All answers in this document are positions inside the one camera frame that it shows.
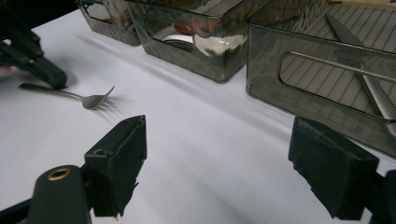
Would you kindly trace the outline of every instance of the fork handle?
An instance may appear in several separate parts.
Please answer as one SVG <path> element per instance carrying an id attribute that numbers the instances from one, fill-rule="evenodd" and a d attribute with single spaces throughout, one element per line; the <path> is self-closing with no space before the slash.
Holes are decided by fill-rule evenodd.
<path id="1" fill-rule="evenodd" d="M 20 85 L 20 88 L 24 89 L 24 90 L 28 90 L 28 91 L 38 91 L 38 92 L 49 93 L 49 94 L 53 94 L 53 95 L 72 97 L 72 98 L 81 100 L 81 97 L 79 95 L 74 94 L 73 92 L 69 92 L 69 91 L 54 90 L 54 89 L 51 89 L 48 87 L 37 86 L 37 85 L 33 85 L 33 84 L 28 84 L 28 83 L 22 83 Z"/>

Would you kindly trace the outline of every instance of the clear plastic bin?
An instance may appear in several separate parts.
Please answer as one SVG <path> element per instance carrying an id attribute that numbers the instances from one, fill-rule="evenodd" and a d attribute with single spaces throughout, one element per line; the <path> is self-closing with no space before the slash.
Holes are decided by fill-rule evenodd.
<path id="1" fill-rule="evenodd" d="M 268 2 L 126 0 L 147 54 L 218 83 L 246 63 L 246 19 Z"/>
<path id="2" fill-rule="evenodd" d="M 140 39 L 127 5 L 123 0 L 76 0 L 91 29 L 131 46 Z"/>
<path id="3" fill-rule="evenodd" d="M 395 9 L 389 1 L 272 2 L 248 20 L 247 92 L 396 157 Z M 361 44 L 342 42 L 328 15 Z M 367 89 L 363 77 L 380 88 Z"/>

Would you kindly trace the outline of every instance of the tabletop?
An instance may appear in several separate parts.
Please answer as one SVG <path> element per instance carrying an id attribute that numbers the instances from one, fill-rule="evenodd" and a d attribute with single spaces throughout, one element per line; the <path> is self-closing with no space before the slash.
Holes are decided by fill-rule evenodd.
<path id="1" fill-rule="evenodd" d="M 332 219 L 288 160 L 294 116 L 251 98 L 246 67 L 224 84 L 93 32 L 80 11 L 34 29 L 66 90 L 102 94 L 99 110 L 24 91 L 41 84 L 13 68 L 0 75 L 0 210 L 32 197 L 35 180 L 84 153 L 123 119 L 146 115 L 148 159 L 124 216 L 92 223 L 368 223 Z M 396 169 L 380 158 L 378 172 Z"/>

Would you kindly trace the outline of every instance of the fork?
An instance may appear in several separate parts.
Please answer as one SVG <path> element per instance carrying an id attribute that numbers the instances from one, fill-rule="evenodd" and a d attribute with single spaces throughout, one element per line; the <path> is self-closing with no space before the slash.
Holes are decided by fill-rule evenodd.
<path id="1" fill-rule="evenodd" d="M 86 109 L 94 110 L 97 109 L 102 102 L 107 98 L 107 96 L 113 91 L 113 88 L 105 94 L 105 95 L 92 95 L 92 96 L 80 96 L 77 95 L 73 92 L 69 91 L 59 91 L 59 90 L 54 90 L 48 87 L 42 87 L 42 86 L 37 86 L 33 84 L 28 84 L 28 83 L 22 83 L 20 85 L 21 89 L 28 90 L 28 91 L 39 91 L 39 92 L 44 92 L 44 93 L 49 93 L 53 95 L 61 95 L 61 96 L 67 96 L 71 98 L 78 99 L 82 102 L 82 106 Z"/>

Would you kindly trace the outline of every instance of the metal utensil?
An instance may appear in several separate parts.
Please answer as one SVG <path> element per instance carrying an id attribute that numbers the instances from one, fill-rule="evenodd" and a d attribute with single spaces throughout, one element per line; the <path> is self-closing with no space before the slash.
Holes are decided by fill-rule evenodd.
<path id="1" fill-rule="evenodd" d="M 54 90 L 51 88 L 37 86 L 37 85 L 33 85 L 33 84 L 27 84 L 27 83 L 21 84 L 20 88 L 24 89 L 24 90 L 28 90 L 28 91 L 39 91 L 39 92 L 49 93 L 49 94 L 53 94 L 53 95 L 60 95 L 60 96 L 75 98 L 82 102 L 82 106 L 84 108 L 90 109 L 90 110 L 97 109 L 114 89 L 114 87 L 111 88 L 111 90 L 105 95 L 92 95 L 92 96 L 85 97 L 85 96 L 80 96 L 80 95 L 77 95 L 77 94 L 75 94 L 73 92 L 69 92 L 69 91 L 58 91 L 58 90 Z"/>
<path id="2" fill-rule="evenodd" d="M 347 44 L 364 47 L 363 43 L 336 18 L 326 13 L 326 19 L 339 40 Z M 384 119 L 396 119 L 396 106 L 389 99 L 378 81 L 374 77 L 367 77 L 364 75 L 357 76 L 375 110 L 380 113 Z"/>

